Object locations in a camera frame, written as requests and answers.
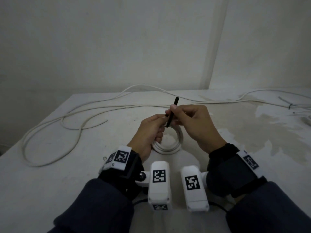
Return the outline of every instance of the hand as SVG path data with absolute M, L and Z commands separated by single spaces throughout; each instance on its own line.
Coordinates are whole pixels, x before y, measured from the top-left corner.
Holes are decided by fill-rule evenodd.
M 167 120 L 165 114 L 156 114 L 140 123 L 136 134 L 127 146 L 139 154 L 142 162 L 149 158 L 152 142 L 154 140 L 162 141 L 164 125 Z
M 204 105 L 171 105 L 165 113 L 174 113 L 173 125 L 183 125 L 189 134 L 206 153 L 223 147 L 226 141 L 215 128 L 210 114 Z

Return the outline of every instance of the person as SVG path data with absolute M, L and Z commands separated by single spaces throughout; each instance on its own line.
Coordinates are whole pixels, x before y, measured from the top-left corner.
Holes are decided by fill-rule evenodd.
M 205 106 L 171 105 L 165 113 L 171 111 L 175 114 L 172 123 L 184 126 L 189 136 L 209 154 L 209 172 L 239 152 L 220 136 Z M 153 140 L 161 142 L 167 120 L 164 114 L 144 119 L 127 145 L 139 154 L 140 165 L 150 156 Z M 133 181 L 126 183 L 114 176 L 110 170 L 113 169 L 103 171 L 85 185 L 73 204 L 54 220 L 55 227 L 49 233 L 129 231 L 134 215 L 132 200 L 141 189 Z M 234 233 L 311 232 L 311 219 L 277 184 L 266 180 L 256 188 L 248 188 L 246 195 L 228 211 L 226 220 Z

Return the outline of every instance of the white camera device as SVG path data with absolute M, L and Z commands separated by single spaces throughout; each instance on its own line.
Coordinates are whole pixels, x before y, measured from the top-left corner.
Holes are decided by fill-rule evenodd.
M 191 165 L 183 167 L 180 173 L 188 211 L 208 211 L 210 206 L 205 193 L 208 172 L 201 173 L 197 166 Z
M 169 164 L 166 161 L 156 161 L 151 165 L 143 181 L 136 181 L 141 187 L 149 187 L 148 203 L 154 211 L 172 209 L 172 194 L 169 180 Z

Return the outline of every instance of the table surface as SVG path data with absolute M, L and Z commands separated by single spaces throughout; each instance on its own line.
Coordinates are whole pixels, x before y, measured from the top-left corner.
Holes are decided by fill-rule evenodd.
M 283 88 L 282 90 L 311 96 L 311 89 Z M 236 99 L 246 89 L 189 90 L 173 93 L 196 100 Z M 74 94 L 45 121 L 61 116 L 71 108 L 87 101 L 103 100 L 117 93 Z M 247 98 L 257 98 L 286 105 L 278 96 L 292 103 L 311 103 L 311 100 L 281 92 L 261 91 Z M 174 96 L 162 92 L 134 92 L 124 97 L 88 105 L 124 104 L 171 104 Z M 180 99 L 179 104 L 190 103 Z M 301 115 L 292 110 L 257 102 L 208 105 L 216 128 L 227 142 L 251 153 L 262 167 L 268 180 L 276 182 L 284 192 L 309 216 L 311 216 L 311 127 Z M 96 112 L 90 110 L 69 117 L 65 123 L 78 126 Z M 139 107 L 103 113 L 88 124 L 108 119 L 98 127 L 82 132 L 80 142 L 65 158 L 55 164 L 31 168 L 24 164 L 19 143 L 0 158 L 0 232 L 46 232 L 53 227 L 56 216 L 66 210 L 82 190 L 85 183 L 96 178 L 103 165 L 103 157 L 121 144 L 126 145 L 133 137 L 142 119 L 155 113 L 164 113 L 159 107 Z M 182 128 L 182 150 L 170 156 L 152 151 L 144 163 L 150 170 L 152 162 L 165 160 L 171 169 L 173 211 L 154 213 L 148 204 L 135 206 L 130 232 L 230 232 L 225 213 L 211 207 L 209 212 L 190 213 L 186 210 L 180 169 L 197 165 L 206 170 L 208 155 L 200 150 Z M 27 156 L 35 162 L 45 162 L 57 157 L 74 142 L 77 131 L 61 127 L 59 121 L 36 133 L 26 148 Z M 173 134 L 165 132 L 166 137 Z M 210 201 L 218 202 L 227 209 L 232 199 L 221 199 L 207 191 Z

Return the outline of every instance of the qr code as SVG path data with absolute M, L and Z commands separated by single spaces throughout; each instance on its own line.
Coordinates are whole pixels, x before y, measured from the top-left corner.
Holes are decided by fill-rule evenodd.
M 154 210 L 168 210 L 167 204 L 153 204 Z
M 126 163 L 127 157 L 128 157 L 128 152 L 118 150 L 116 157 L 115 157 L 115 161 L 120 162 L 120 163 Z
M 113 153 L 113 154 L 111 154 L 110 156 L 109 156 L 109 159 L 107 159 L 107 162 L 106 163 L 110 163 L 113 159 L 114 159 L 114 156 L 115 156 L 115 152 Z
M 187 190 L 194 190 L 194 189 L 199 189 L 200 184 L 199 180 L 197 179 L 197 176 L 186 176 L 186 185 L 187 185 Z
M 259 165 L 252 159 L 251 156 L 247 155 L 245 157 L 243 157 L 243 159 L 248 163 L 248 165 L 255 170 L 256 168 L 259 167 Z
M 165 169 L 163 170 L 153 170 L 153 180 L 152 182 L 165 182 Z

